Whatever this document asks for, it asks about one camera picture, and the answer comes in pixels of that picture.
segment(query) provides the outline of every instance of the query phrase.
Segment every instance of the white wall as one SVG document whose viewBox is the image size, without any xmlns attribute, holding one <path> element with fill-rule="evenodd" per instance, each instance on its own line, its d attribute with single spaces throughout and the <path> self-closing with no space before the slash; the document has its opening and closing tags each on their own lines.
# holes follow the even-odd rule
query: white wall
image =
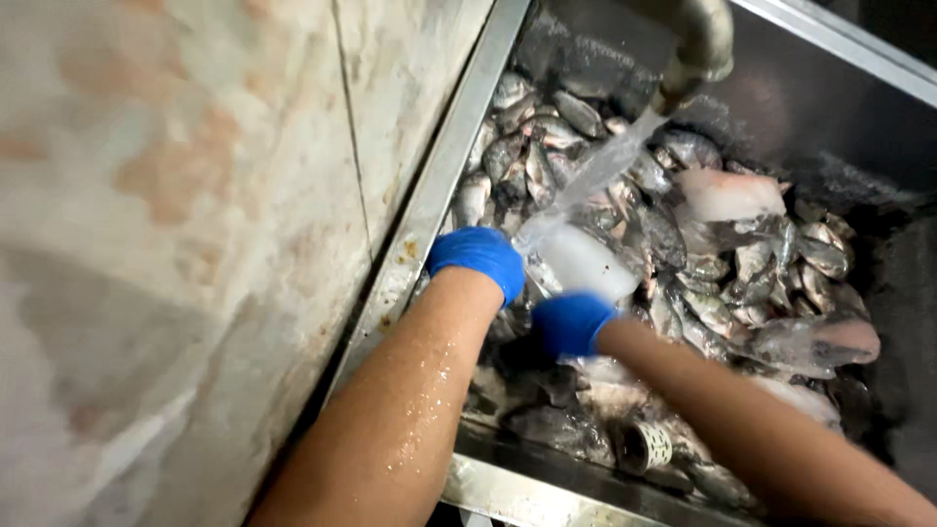
<svg viewBox="0 0 937 527">
<path fill-rule="evenodd" d="M 240 523 L 490 8 L 337 3 L 0 2 L 0 524 Z"/>
</svg>

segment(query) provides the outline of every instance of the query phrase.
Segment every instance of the forearm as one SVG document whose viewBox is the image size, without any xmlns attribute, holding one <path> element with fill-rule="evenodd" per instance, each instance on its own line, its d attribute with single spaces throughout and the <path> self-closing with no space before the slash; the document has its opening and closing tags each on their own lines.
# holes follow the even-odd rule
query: forearm
<svg viewBox="0 0 937 527">
<path fill-rule="evenodd" d="M 254 525 L 422 525 L 445 482 L 462 403 L 503 301 L 447 267 L 322 412 Z"/>
<path fill-rule="evenodd" d="M 937 511 L 885 466 L 744 377 L 636 322 L 597 345 L 647 382 L 763 498 L 844 524 L 937 524 Z"/>
</svg>

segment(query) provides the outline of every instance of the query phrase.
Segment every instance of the water splash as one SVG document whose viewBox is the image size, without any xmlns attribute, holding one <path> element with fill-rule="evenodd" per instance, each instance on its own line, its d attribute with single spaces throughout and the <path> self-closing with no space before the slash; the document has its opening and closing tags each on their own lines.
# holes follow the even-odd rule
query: water splash
<svg viewBox="0 0 937 527">
<path fill-rule="evenodd" d="M 567 221 L 570 210 L 615 182 L 634 164 L 645 141 L 667 122 L 649 107 L 628 127 L 579 163 L 572 182 L 557 194 L 553 205 L 537 213 L 521 226 L 513 239 L 514 248 L 528 256 L 541 238 Z"/>
</svg>

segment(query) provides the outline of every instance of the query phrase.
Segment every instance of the gloved hand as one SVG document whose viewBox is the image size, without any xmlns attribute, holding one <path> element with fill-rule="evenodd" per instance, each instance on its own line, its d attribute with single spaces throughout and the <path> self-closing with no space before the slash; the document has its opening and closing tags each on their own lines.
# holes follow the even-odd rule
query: gloved hand
<svg viewBox="0 0 937 527">
<path fill-rule="evenodd" d="M 504 293 L 502 307 L 524 290 L 521 255 L 501 232 L 489 227 L 463 227 L 436 238 L 426 259 L 426 270 L 433 277 L 449 265 L 488 275 Z"/>
<path fill-rule="evenodd" d="M 533 309 L 533 331 L 554 358 L 561 354 L 590 356 L 598 352 L 595 337 L 615 308 L 588 292 L 576 292 L 544 300 Z"/>
</svg>

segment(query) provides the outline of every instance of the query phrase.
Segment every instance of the wall grout line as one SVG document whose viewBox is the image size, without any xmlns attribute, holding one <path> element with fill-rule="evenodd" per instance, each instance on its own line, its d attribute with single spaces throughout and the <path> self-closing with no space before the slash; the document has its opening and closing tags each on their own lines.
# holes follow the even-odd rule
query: wall grout line
<svg viewBox="0 0 937 527">
<path fill-rule="evenodd" d="M 349 75 L 345 70 L 345 42 L 342 39 L 342 24 L 338 18 L 338 0 L 332 0 L 332 17 L 335 21 L 335 34 L 338 39 L 338 60 L 342 70 L 342 88 L 345 91 L 345 108 L 348 110 L 349 131 L 351 132 L 351 154 L 354 157 L 354 170 L 358 175 L 358 197 L 361 199 L 361 214 L 364 217 L 364 233 L 367 236 L 367 257 L 374 264 L 374 251 L 371 248 L 371 228 L 367 222 L 367 207 L 364 205 L 364 182 L 361 176 L 361 162 L 358 157 L 358 136 L 355 132 L 354 110 L 351 108 L 351 88 Z"/>
</svg>

